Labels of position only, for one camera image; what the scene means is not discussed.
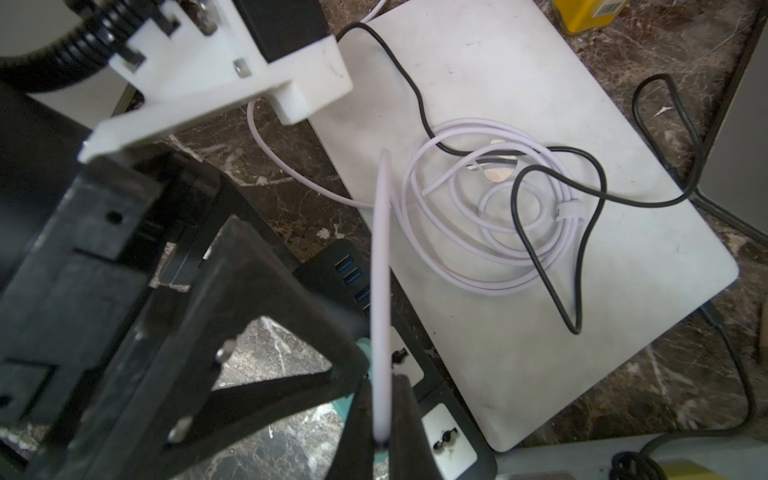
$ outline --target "white cable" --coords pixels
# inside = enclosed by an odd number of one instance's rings
[[[368,15],[362,18],[360,20],[361,23],[368,23],[371,20],[373,20],[374,17],[376,17],[382,8],[384,8],[384,4],[386,3],[386,0],[379,0],[379,3],[376,4],[375,7],[373,7],[373,10],[370,11]]]
[[[269,148],[266,143],[264,143],[264,140],[262,139],[261,135],[259,135],[259,131],[256,129],[256,123],[253,121],[253,106],[255,104],[256,102],[252,100],[248,102],[248,108],[246,108],[246,118],[248,119],[248,128],[250,129],[250,134],[253,135],[253,139],[256,141],[256,143],[259,144],[259,147],[261,147],[261,150],[270,158],[271,161],[275,162],[278,167],[282,168],[287,174],[289,174],[291,177],[298,180],[300,183],[308,186],[318,194],[321,194],[325,197],[330,198],[331,200],[335,200],[341,204],[349,205],[350,207],[355,207],[355,208],[373,208],[372,204],[366,204],[364,202],[352,200],[351,198],[342,197],[341,195],[337,195],[330,190],[326,190],[325,188],[322,188],[320,185],[313,183],[310,179],[306,177],[303,177],[299,172],[295,171],[293,168],[289,167],[284,161],[280,160],[280,157],[275,155],[275,152],[273,152],[272,149]]]
[[[339,201],[342,204],[350,205],[357,208],[372,208],[371,204],[365,202],[359,202],[356,200],[350,200],[349,198],[342,197],[331,191],[322,188],[310,180],[302,177],[294,169],[288,167],[282,160],[280,160],[274,152],[264,143],[258,131],[256,125],[253,122],[253,102],[248,104],[247,108],[248,126],[253,138],[259,144],[264,153],[272,159],[280,168],[285,170],[291,177],[296,178],[302,184],[305,184],[309,188],[312,188],[316,192],[325,195],[332,200]],[[461,248],[468,252],[480,257],[482,259],[498,263],[501,265],[509,266],[523,266],[533,267],[531,258],[528,252],[523,249],[514,249],[502,244],[493,236],[493,233],[506,233],[515,234],[514,227],[511,226],[511,220],[509,226],[496,225],[488,222],[482,218],[489,199],[496,193],[511,189],[512,181],[506,181],[500,184],[494,185],[486,194],[481,197],[478,202],[477,212],[472,212],[468,209],[458,196],[456,191],[456,178],[459,173],[466,172],[465,166],[476,161],[479,157],[488,154],[495,150],[517,150],[526,154],[536,163],[553,168],[561,174],[570,177],[571,173],[566,166],[544,145],[538,143],[533,137],[526,134],[524,131],[520,131],[517,128],[510,127],[509,125],[493,121],[484,120],[481,118],[460,118],[458,120],[448,121],[438,125],[434,128],[435,137],[429,138],[422,146],[413,154],[411,161],[406,168],[405,174],[402,179],[399,194],[395,194],[391,199],[392,211],[395,214],[398,224],[405,234],[408,242],[411,244],[417,254],[429,265],[429,267],[437,273],[444,280],[458,286],[459,288],[468,292],[477,293],[479,295],[486,296],[504,296],[511,293],[520,292],[529,288],[538,282],[538,272],[531,268],[527,273],[521,276],[512,277],[506,280],[479,280],[473,279],[461,275],[458,272],[450,270],[448,267],[442,265],[437,259],[432,257],[429,252],[419,241],[419,238],[415,235],[409,214],[409,207],[415,203],[426,215],[429,221],[437,228],[443,235],[448,237],[453,243],[456,243]],[[479,148],[473,151],[466,157],[461,157],[455,161],[455,163],[446,170],[446,172],[437,180],[432,182],[426,187],[419,185],[416,178],[416,171],[419,161],[422,159],[424,153],[434,147],[438,142],[446,140],[451,137],[460,137],[463,135],[490,135],[493,138],[502,139],[504,143],[497,143]],[[579,193],[573,189],[556,181],[552,177],[548,177],[548,182],[551,185],[554,192],[554,198],[558,205],[572,202],[579,199]],[[429,205],[425,201],[425,197],[430,195],[437,188],[448,184],[448,189],[451,194],[453,204],[456,206],[459,212],[465,215],[471,222],[478,225],[480,232],[485,238],[491,251],[483,250],[475,245],[469,243],[461,235],[453,231],[449,226],[445,225],[442,220],[429,208]],[[531,192],[537,199],[539,204],[539,214],[530,223],[524,225],[525,229],[530,229],[541,224],[546,220],[547,216],[551,216],[552,212],[546,207],[544,194],[534,185],[524,182],[522,188]],[[555,226],[554,232],[551,233],[548,239],[544,241],[542,245],[536,248],[536,253],[539,256],[539,260],[544,268],[549,271],[556,267],[558,263],[564,258],[568,249],[573,244],[576,232],[578,230],[580,219],[577,217],[568,217],[559,220]]]
[[[373,439],[389,440],[392,428],[392,350],[389,347],[389,165],[387,149],[379,155],[371,240],[371,389]]]

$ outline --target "black cable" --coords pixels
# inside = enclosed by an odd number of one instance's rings
[[[400,74],[408,82],[408,85],[410,85],[411,89],[413,90],[413,93],[416,96],[416,100],[419,103],[419,115],[421,116],[424,130],[426,131],[427,135],[430,138],[434,138],[435,133],[432,131],[432,128],[429,126],[429,122],[427,121],[426,111],[424,107],[424,100],[422,98],[422,94],[421,94],[421,91],[419,90],[419,87],[416,86],[411,76],[400,64],[397,57],[392,53],[392,50],[386,44],[384,39],[381,38],[379,34],[376,33],[375,30],[373,30],[368,25],[363,23],[352,23],[342,29],[342,31],[336,36],[336,41],[340,41],[341,38],[353,28],[361,28],[362,30],[367,31],[379,43],[379,45],[382,46],[382,48],[384,49],[384,52],[386,52],[387,56],[389,56],[389,59],[392,61],[392,63],[397,68],[397,70],[400,72]],[[701,138],[699,137],[698,132],[696,131],[696,128],[694,127],[694,123],[690,119],[690,116],[688,115],[687,111],[685,110],[685,107],[683,106],[683,102],[680,99],[680,95],[677,91],[677,86],[675,85],[674,80],[670,75],[668,74],[652,75],[646,78],[645,80],[643,80],[637,86],[637,89],[634,91],[634,94],[632,96],[632,114],[634,116],[634,120],[637,122],[637,126],[640,128],[641,132],[645,136],[646,140],[648,141],[648,144],[650,145],[650,148],[653,150],[657,159],[665,167],[667,167],[667,162],[664,160],[664,155],[662,154],[658,143],[655,141],[654,137],[650,134],[650,131],[648,130],[646,124],[643,122],[643,119],[640,115],[640,109],[639,109],[639,99],[642,91],[651,82],[657,81],[657,80],[662,80],[666,84],[667,88],[669,89],[675,111],[677,112],[678,116],[682,120],[684,127],[688,131],[688,134],[690,136],[690,140],[694,149],[694,165],[691,169],[686,186],[683,189],[683,192],[682,194],[680,194],[680,196],[672,200],[664,200],[664,201],[658,201],[658,202],[643,202],[643,201],[632,200],[632,199],[623,198],[623,197],[617,197],[613,194],[609,194],[607,192],[607,179],[605,176],[605,171],[602,165],[600,164],[600,162],[598,161],[598,159],[595,158],[589,152],[576,147],[549,147],[549,150],[553,152],[567,152],[571,154],[576,154],[585,158],[587,161],[589,161],[594,167],[594,169],[597,171],[598,176],[600,178],[600,190],[595,190],[594,188],[579,184],[578,182],[575,182],[570,178],[565,177],[564,175],[558,173],[557,171],[552,170],[551,168],[548,168],[548,167],[544,167],[542,165],[531,165],[529,167],[524,168],[517,175],[514,183],[512,184],[512,192],[510,196],[510,208],[512,213],[512,221],[515,224],[515,229],[518,231],[518,234],[520,235],[520,239],[522,243],[525,245],[525,249],[528,251],[528,254],[531,257],[531,260],[536,270],[538,271],[541,277],[541,280],[544,282],[544,285],[546,286],[547,291],[549,292],[552,298],[552,301],[558,308],[558,312],[560,313],[566,327],[575,335],[578,335],[581,332],[581,325],[582,325],[581,271],[584,265],[584,252],[587,247],[589,236],[591,235],[592,230],[594,229],[594,225],[597,223],[598,218],[602,213],[606,200],[610,200],[618,204],[628,205],[631,207],[639,207],[639,208],[671,207],[673,205],[680,204],[685,200],[687,200],[696,190],[696,187],[699,183],[699,179],[701,177],[701,172],[704,166],[703,143],[701,141]],[[468,151],[456,150],[442,143],[437,143],[437,146],[444,152],[458,156],[458,157],[464,157],[471,153]],[[495,151],[492,153],[497,155],[521,154],[521,152],[518,152],[518,151]],[[528,235],[525,233],[525,230],[523,229],[523,226],[522,226],[522,222],[520,221],[518,206],[515,199],[517,198],[518,192],[520,191],[520,186],[522,184],[523,178],[534,171],[543,172],[559,180],[560,182],[568,185],[571,188],[574,188],[586,194],[593,195],[598,198],[598,205],[595,208],[595,211],[592,214],[592,217],[589,220],[589,223],[587,223],[587,226],[584,229],[584,235],[582,236],[581,242],[579,243],[578,254],[576,257],[576,268],[574,272],[574,289],[575,289],[574,303],[575,303],[575,316],[576,316],[575,322],[571,320],[571,317],[568,315],[568,311],[565,309],[565,306],[560,300],[560,296],[557,294],[557,291],[554,289],[554,286],[551,284],[551,281],[549,280],[549,276],[547,275],[544,267],[541,265],[541,262],[539,261],[538,256],[536,255],[535,249],[531,244],[531,241],[528,239]],[[755,411],[756,411],[756,400],[755,400],[754,391],[752,389],[752,385],[750,383],[748,375],[746,374],[746,370],[744,369],[744,365],[741,360],[741,355],[737,352],[736,347],[733,345],[733,342],[731,341],[725,326],[722,324],[721,321],[719,321],[718,318],[715,317],[715,315],[713,314],[713,311],[714,311],[713,307],[709,306],[709,304],[705,304],[705,306],[703,306],[700,309],[700,312],[704,316],[705,320],[723,338],[723,342],[725,343],[725,346],[728,348],[728,353],[730,354],[730,357],[733,360],[733,364],[735,365],[736,370],[739,373],[739,378],[741,380],[742,387],[744,389],[744,394],[747,400],[747,414],[744,420],[739,425],[731,429],[667,433],[665,435],[660,435],[655,439],[651,440],[650,442],[648,442],[641,449],[640,452],[619,453],[615,455],[611,461],[612,468],[609,474],[611,480],[665,480],[667,476],[664,473],[664,470],[662,470],[662,468],[649,456],[654,450],[658,449],[660,446],[668,442],[672,442],[673,440],[678,440],[678,439],[693,438],[693,437],[721,437],[721,436],[736,435],[738,433],[743,432],[743,430],[752,422],[753,417],[755,415]]]
[[[429,121],[427,120],[427,114],[426,109],[424,107],[424,98],[422,97],[422,91],[419,90],[419,87],[416,86],[416,83],[411,78],[411,75],[408,74],[408,72],[404,69],[404,67],[400,64],[400,61],[397,59],[394,53],[392,53],[392,50],[389,48],[389,45],[386,44],[383,38],[376,33],[376,30],[373,28],[370,28],[367,24],[355,22],[350,23],[346,27],[342,28],[341,31],[336,35],[336,41],[341,41],[342,38],[344,38],[344,35],[347,34],[350,30],[353,30],[354,28],[360,28],[362,30],[367,31],[374,40],[376,40],[379,45],[384,49],[384,52],[389,57],[389,60],[392,61],[392,63],[395,65],[395,68],[397,68],[397,71],[400,72],[402,77],[408,82],[408,85],[411,87],[411,90],[413,90],[413,93],[416,95],[416,101],[419,103],[419,116],[422,118],[422,126],[424,127],[424,131],[427,132],[427,135],[429,135],[430,138],[435,137],[435,132],[432,131],[432,127],[429,126]],[[455,148],[451,148],[446,144],[443,144],[442,142],[438,142],[435,144],[437,148],[440,150],[446,152],[447,154],[455,155],[456,157],[466,157],[471,153],[471,151],[464,151],[464,150],[457,150]],[[521,155],[522,152],[517,150],[494,150],[492,152],[488,153],[489,155]]]
[[[587,241],[589,240],[589,234],[592,232],[592,229],[594,228],[595,223],[597,223],[598,218],[600,216],[600,213],[602,212],[602,207],[604,205],[604,202],[606,200],[610,200],[612,202],[623,204],[623,205],[629,205],[631,207],[639,207],[639,208],[664,208],[664,207],[671,207],[673,205],[680,204],[688,199],[695,191],[696,187],[699,183],[699,178],[701,177],[701,172],[703,170],[704,161],[703,161],[703,145],[701,142],[701,139],[699,138],[699,134],[696,132],[696,128],[694,127],[694,123],[691,121],[690,117],[688,116],[688,113],[685,110],[685,107],[683,106],[683,102],[680,99],[680,95],[677,93],[677,86],[674,83],[674,80],[672,80],[672,77],[670,77],[668,74],[656,74],[652,75],[645,80],[643,80],[640,85],[637,86],[637,89],[634,91],[634,95],[632,96],[632,112],[634,114],[634,119],[637,122],[637,125],[640,127],[640,130],[643,132],[644,135],[647,136],[649,143],[651,145],[651,148],[654,150],[654,153],[657,155],[659,161],[664,163],[664,156],[661,153],[661,149],[656,144],[656,141],[653,139],[653,137],[650,135],[650,132],[648,128],[646,127],[645,123],[643,122],[642,117],[640,116],[640,111],[638,107],[638,100],[640,98],[640,95],[643,91],[643,89],[650,84],[652,81],[656,80],[662,80],[669,88],[670,96],[672,97],[672,103],[675,107],[675,111],[680,116],[680,119],[683,121],[683,125],[685,125],[686,130],[688,130],[688,134],[690,135],[691,142],[694,144],[694,166],[691,170],[687,186],[683,190],[683,193],[680,194],[679,197],[676,197],[672,200],[665,200],[661,202],[643,202],[638,200],[632,200],[628,198],[623,197],[617,197],[613,194],[608,194],[605,191],[605,176],[602,167],[600,166],[600,163],[594,159],[591,155],[586,156],[581,154],[582,157],[587,158],[592,165],[595,167],[595,169],[598,171],[598,175],[600,176],[601,180],[601,189],[595,190],[594,188],[587,187],[585,185],[582,185],[563,174],[560,174],[559,172],[552,170],[549,167],[545,167],[543,165],[530,165],[520,171],[520,173],[515,178],[515,181],[512,184],[512,193],[510,196],[510,209],[512,211],[512,223],[515,225],[515,229],[518,232],[518,235],[520,236],[520,241],[525,246],[525,249],[528,251],[528,255],[531,256],[531,262],[533,262],[534,267],[538,271],[539,276],[541,277],[541,281],[544,283],[547,291],[549,292],[549,295],[552,298],[552,301],[554,302],[554,305],[557,307],[558,312],[560,313],[560,317],[563,319],[563,322],[565,323],[565,326],[568,328],[568,330],[571,331],[574,335],[578,335],[581,332],[581,324],[582,324],[582,305],[581,305],[581,270],[584,265],[584,252],[587,247]],[[551,151],[563,151],[560,148],[557,147],[551,147]],[[568,185],[571,188],[574,188],[575,190],[579,190],[580,192],[584,192],[586,194],[593,195],[600,199],[600,202],[598,202],[598,208],[595,210],[594,214],[592,215],[592,218],[590,219],[590,222],[587,225],[587,228],[584,230],[584,236],[581,238],[581,242],[579,243],[579,249],[578,249],[578,255],[576,257],[576,268],[574,272],[574,296],[575,296],[575,322],[571,319],[571,315],[568,313],[568,309],[565,307],[565,305],[560,300],[560,296],[557,293],[557,290],[552,285],[552,282],[549,280],[549,275],[547,274],[544,267],[541,265],[541,261],[538,259],[538,255],[536,255],[535,248],[533,247],[533,244],[528,239],[528,235],[523,230],[522,222],[520,221],[520,214],[518,212],[518,205],[515,199],[518,197],[518,192],[520,191],[520,186],[522,185],[523,179],[527,175],[529,175],[531,172],[540,171],[543,172],[550,177],[553,177],[560,182]]]
[[[719,430],[697,430],[692,432],[672,432],[664,435],[659,435],[655,439],[651,440],[640,450],[640,452],[622,452],[614,455],[611,460],[611,471],[608,475],[610,480],[665,480],[667,476],[661,467],[650,457],[650,454],[656,451],[662,445],[669,442],[680,439],[693,439],[693,438],[712,438],[712,437],[727,437],[738,435],[743,433],[749,424],[754,420],[754,416],[757,410],[757,404],[755,399],[755,392],[750,383],[750,378],[744,368],[744,363],[741,360],[741,354],[736,349],[733,341],[731,340],[725,325],[720,321],[717,311],[709,303],[705,303],[699,308],[699,313],[704,317],[707,323],[712,326],[723,339],[725,347],[728,349],[733,364],[736,367],[736,371],[739,374],[739,380],[741,386],[744,389],[744,396],[746,396],[746,415],[739,425],[729,429]]]
[[[50,45],[26,55],[0,57],[0,81],[29,93],[53,91],[92,76],[114,54],[130,60],[137,54],[127,47],[128,39],[149,18],[162,15],[158,8],[162,1],[111,0]]]

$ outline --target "usb port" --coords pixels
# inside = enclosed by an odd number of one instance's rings
[[[357,295],[355,295],[355,300],[357,300],[357,303],[363,303],[368,299],[369,296],[371,296],[371,287],[367,286],[366,288],[360,290]]]
[[[346,268],[354,263],[355,260],[352,260],[352,257],[347,255],[346,257],[342,258],[338,262],[336,262],[336,271],[337,272],[343,272],[346,270]]]
[[[350,283],[359,279],[361,276],[362,276],[362,272],[360,271],[359,268],[355,267],[354,270],[346,274],[346,276],[344,277],[344,283],[349,285]]]

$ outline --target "gray panel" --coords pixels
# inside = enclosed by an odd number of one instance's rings
[[[720,114],[699,188],[705,200],[768,235],[768,35],[760,36],[748,60],[733,100]]]

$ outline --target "metal bolt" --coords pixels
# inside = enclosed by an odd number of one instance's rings
[[[232,63],[235,66],[235,71],[237,72],[238,77],[245,78],[250,76],[250,68],[248,68],[245,58],[240,57]]]
[[[200,11],[193,16],[192,20],[205,36],[213,35],[218,25],[221,23],[216,5],[211,0],[192,0],[196,3]]]
[[[170,432],[168,432],[168,443],[182,443],[184,437],[190,431],[192,420],[192,417],[181,417]]]
[[[227,360],[229,360],[230,357],[232,356],[232,352],[235,351],[236,346],[237,346],[237,340],[235,339],[224,340],[223,345],[216,352],[216,361],[218,363],[224,363]]]

